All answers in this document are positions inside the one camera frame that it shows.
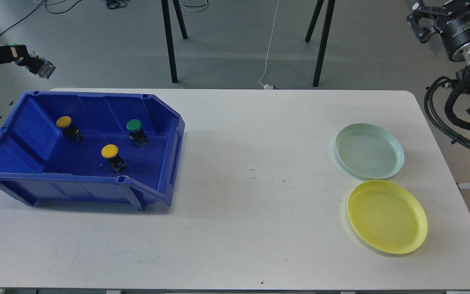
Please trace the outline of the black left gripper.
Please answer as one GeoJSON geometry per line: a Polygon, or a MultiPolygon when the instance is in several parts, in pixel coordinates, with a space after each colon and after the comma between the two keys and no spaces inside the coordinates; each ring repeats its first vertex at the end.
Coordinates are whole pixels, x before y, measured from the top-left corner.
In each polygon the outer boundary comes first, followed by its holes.
{"type": "Polygon", "coordinates": [[[31,67],[35,59],[29,54],[26,45],[0,45],[0,65],[16,62],[18,66],[31,67]]]}

